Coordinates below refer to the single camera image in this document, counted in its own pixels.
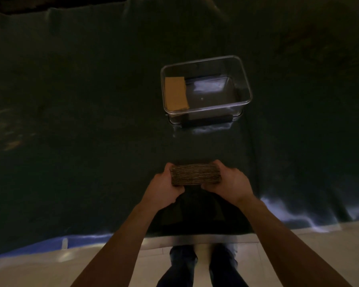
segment forearm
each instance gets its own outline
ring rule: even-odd
[[[248,218],[284,287],[350,287],[254,195],[240,201],[238,207]]]
[[[127,287],[155,211],[138,204],[72,284],[73,287]]]

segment clear plastic container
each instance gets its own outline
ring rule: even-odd
[[[165,77],[185,77],[189,109],[166,108]],[[234,55],[166,65],[161,87],[164,110],[176,126],[236,120],[253,98],[242,61]]]

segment cardboard piece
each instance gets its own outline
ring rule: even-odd
[[[189,108],[184,77],[165,77],[165,104],[171,111]]]

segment tiled floor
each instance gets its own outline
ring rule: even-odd
[[[354,287],[359,287],[359,222],[335,227],[329,233],[305,233],[299,237],[338,270]],[[44,254],[0,259],[1,286],[70,286],[101,246],[61,250]],[[198,264],[194,287],[211,287],[210,246],[196,245]],[[170,266],[170,248],[140,251],[131,287],[156,286]],[[281,286],[260,243],[238,244],[238,271],[250,287]]]

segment leg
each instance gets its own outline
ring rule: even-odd
[[[157,287],[192,287],[197,256],[193,246],[175,246],[170,250],[172,266],[158,281]]]
[[[215,247],[209,267],[213,287],[248,287],[236,270],[238,263],[234,255],[234,251],[223,244]]]

